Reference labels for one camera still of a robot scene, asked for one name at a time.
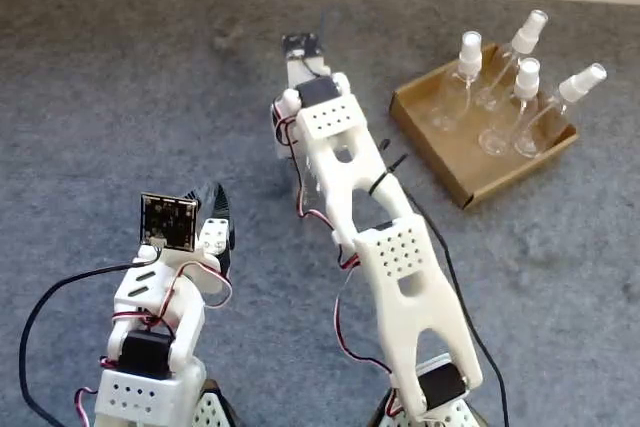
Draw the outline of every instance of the perforated plate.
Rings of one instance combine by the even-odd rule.
[[[324,139],[339,134],[367,121],[354,95],[343,95],[300,110],[298,125],[306,131],[307,138]]]
[[[116,371],[104,371],[96,412],[104,415],[166,425],[181,402],[180,382],[154,380]]]
[[[451,405],[448,412],[442,417],[427,422],[412,422],[404,412],[394,418],[384,416],[378,427],[480,427],[473,413],[464,400],[459,400]]]
[[[411,275],[427,262],[424,246],[430,241],[417,216],[403,218],[383,231],[369,230],[360,238],[377,267],[391,279]]]
[[[206,392],[193,414],[191,427],[230,427],[220,399],[213,392]]]

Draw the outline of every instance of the black cable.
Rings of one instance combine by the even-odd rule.
[[[316,79],[317,79],[318,77],[322,77],[322,74],[319,74],[319,73],[315,72],[315,71],[311,68],[311,66],[309,65],[309,63],[307,62],[307,59],[306,59],[305,57],[302,57],[300,60],[302,61],[302,64],[306,67],[306,69],[309,71],[309,73],[310,73],[311,75],[313,75]]]
[[[453,261],[451,260],[451,254],[449,253],[449,246],[447,245],[447,241],[444,239],[444,237],[438,230],[438,227],[436,227],[435,222],[429,216],[427,211],[418,203],[415,197],[411,195],[411,192],[409,192],[406,187],[402,187],[402,190],[404,191],[404,194],[407,196],[407,198],[411,201],[411,203],[416,207],[416,209],[418,209],[418,212],[420,212],[420,214],[427,221],[427,224],[429,224],[429,228],[431,228],[431,230],[433,231],[433,234],[438,239],[438,242],[440,242],[440,245],[442,246],[442,250],[444,250],[444,256],[447,259],[447,266],[449,267],[449,273],[451,274],[451,281],[453,282],[453,288],[455,289],[456,295],[458,296],[458,301],[460,302],[460,307],[462,307],[462,313],[464,314],[464,318],[467,321],[469,330],[471,330],[471,334],[473,335],[473,338],[476,340],[477,344],[480,346],[482,353],[487,358],[487,361],[491,365],[491,368],[496,373],[496,377],[498,378],[498,384],[500,385],[500,397],[502,399],[502,416],[504,419],[504,426],[509,427],[509,408],[507,406],[507,389],[504,385],[504,379],[502,378],[502,373],[500,372],[498,365],[496,364],[496,362],[493,360],[493,357],[489,353],[489,349],[487,349],[487,347],[484,345],[484,342],[480,338],[480,334],[478,334],[478,331],[473,325],[473,321],[471,320],[471,316],[469,315],[467,306],[464,303],[464,298],[462,296],[462,289],[460,288],[460,284],[458,283],[458,277],[456,276],[456,271],[453,267]]]
[[[402,154],[398,160],[396,160],[393,164],[391,164],[389,167],[387,167],[387,170],[385,170],[382,174],[380,174],[380,177],[378,177],[376,179],[376,181],[371,184],[371,187],[369,188],[369,195],[373,195],[373,193],[375,192],[375,190],[378,188],[378,186],[380,185],[380,183],[384,180],[384,178],[387,176],[387,174],[392,174],[393,172],[395,172],[395,170],[400,166],[400,164],[402,162],[405,161],[405,159],[409,157],[409,154]]]
[[[29,408],[31,408],[31,410],[33,410],[36,414],[46,420],[49,425],[52,425],[54,427],[66,427],[62,422],[60,422],[53,415],[47,412],[43,407],[41,407],[33,397],[31,397],[31,393],[29,392],[29,387],[27,385],[27,342],[29,341],[31,328],[36,321],[36,317],[42,310],[42,307],[44,307],[44,304],[47,303],[47,301],[53,296],[53,294],[56,293],[56,291],[67,284],[86,279],[87,277],[93,277],[95,275],[108,274],[111,272],[121,272],[123,270],[135,269],[138,267],[146,267],[156,262],[160,258],[161,253],[162,249],[156,249],[157,255],[153,260],[146,260],[144,262],[130,262],[128,264],[114,265],[112,267],[104,267],[102,269],[91,270],[82,274],[72,275],[71,277],[67,277],[66,279],[62,279],[53,284],[36,303],[36,306],[33,308],[31,313],[29,314],[29,317],[27,318],[27,322],[25,323],[24,329],[22,330],[22,337],[20,338],[20,349],[18,353],[20,390],[22,391],[22,398],[27,403]]]

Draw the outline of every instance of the circuit board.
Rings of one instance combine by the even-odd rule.
[[[140,242],[164,243],[164,248],[193,252],[198,201],[143,193],[140,202]]]

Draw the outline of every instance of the gray carpet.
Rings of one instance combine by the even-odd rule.
[[[409,149],[392,90],[455,56],[470,28],[510,39],[531,8],[551,21],[536,51],[556,83],[592,61],[581,139],[559,161],[470,212],[415,157],[399,178],[449,239],[477,326],[502,367],[513,425],[628,425],[640,415],[640,7],[524,0],[0,0],[0,424],[44,425],[25,406],[18,338],[57,279],[126,261],[139,193],[208,179],[233,201],[235,295],[209,313],[198,355],[249,426],[364,425],[387,389],[339,351],[343,273],[324,227],[299,221],[267,106],[285,83],[279,37],[322,28],[388,158]],[[360,225],[380,219],[365,196]],[[32,390],[79,425],[74,390],[97,386],[120,275],[70,286],[37,324]],[[350,345],[380,354],[371,295],[354,276]],[[425,336],[424,356],[438,342]],[[497,382],[471,400],[501,425]]]

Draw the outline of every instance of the clear plastic bottle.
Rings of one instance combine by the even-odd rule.
[[[506,154],[519,133],[538,112],[540,63],[534,58],[520,62],[520,70],[512,89],[498,102],[491,125],[478,138],[480,147],[489,155]]]
[[[482,37],[469,31],[462,35],[458,63],[445,72],[436,107],[429,112],[431,123],[444,131],[451,131],[471,106],[482,69]]]
[[[520,60],[533,52],[547,20],[549,17],[543,11],[532,10],[511,42],[498,47],[483,71],[483,87],[475,97],[477,105],[489,111],[496,109],[501,92],[513,85]]]
[[[549,149],[567,127],[576,103],[607,78],[600,64],[591,64],[562,82],[555,93],[540,100],[539,112],[517,134],[515,149],[533,158]]]

